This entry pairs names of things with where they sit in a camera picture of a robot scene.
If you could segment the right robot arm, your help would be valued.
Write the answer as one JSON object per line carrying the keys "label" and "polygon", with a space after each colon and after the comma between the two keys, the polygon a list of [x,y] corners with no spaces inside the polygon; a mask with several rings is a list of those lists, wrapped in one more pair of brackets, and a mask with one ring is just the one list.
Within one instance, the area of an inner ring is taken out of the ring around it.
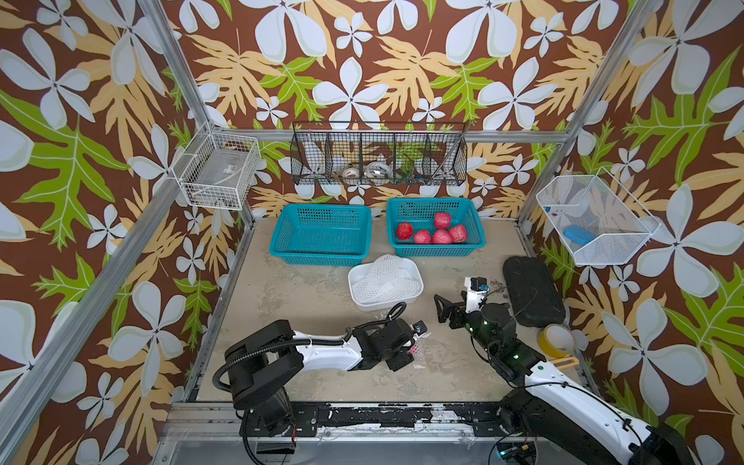
{"label": "right robot arm", "polygon": [[676,429],[625,414],[519,340],[504,304],[479,303],[471,310],[441,296],[434,302],[439,322],[465,329],[488,366],[511,386],[499,403],[507,432],[543,437],[585,464],[693,463]]}

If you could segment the red apple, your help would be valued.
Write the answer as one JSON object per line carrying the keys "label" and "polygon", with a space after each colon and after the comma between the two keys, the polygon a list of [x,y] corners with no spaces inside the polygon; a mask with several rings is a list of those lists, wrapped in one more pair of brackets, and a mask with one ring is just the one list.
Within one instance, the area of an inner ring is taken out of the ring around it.
{"label": "red apple", "polygon": [[399,241],[406,241],[414,236],[414,227],[408,222],[402,222],[397,225],[396,238]]}
{"label": "red apple", "polygon": [[421,231],[416,232],[413,238],[414,238],[414,244],[416,245],[426,245],[432,242],[432,236],[430,234],[430,231],[427,231],[427,230],[421,230]]}

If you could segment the white foam net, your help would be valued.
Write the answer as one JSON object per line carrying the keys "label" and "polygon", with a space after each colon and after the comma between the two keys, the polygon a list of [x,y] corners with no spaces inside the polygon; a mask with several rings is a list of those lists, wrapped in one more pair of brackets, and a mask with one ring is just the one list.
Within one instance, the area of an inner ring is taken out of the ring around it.
{"label": "white foam net", "polygon": [[353,299],[357,303],[363,305],[371,305],[384,301],[397,303],[401,300],[406,300],[406,298],[410,298],[411,296],[416,296],[416,294],[413,292],[395,291],[391,290],[391,288],[378,288],[368,279],[360,280],[352,286]]}
{"label": "white foam net", "polygon": [[420,285],[405,269],[405,260],[398,256],[383,255],[376,259],[368,271],[367,279],[378,288],[395,291],[418,292]]}

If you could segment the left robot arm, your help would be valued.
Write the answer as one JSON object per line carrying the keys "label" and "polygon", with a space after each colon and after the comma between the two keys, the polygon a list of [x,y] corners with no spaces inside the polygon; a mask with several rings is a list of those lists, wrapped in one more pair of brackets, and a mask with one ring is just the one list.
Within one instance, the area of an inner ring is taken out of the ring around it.
{"label": "left robot arm", "polygon": [[301,372],[368,371],[381,363],[395,372],[414,361],[413,348],[427,327],[403,320],[406,308],[399,302],[384,319],[350,327],[340,336],[305,334],[287,320],[275,321],[230,346],[211,383],[232,395],[242,434],[251,434],[253,427],[268,436],[283,434],[296,426],[285,386]]}

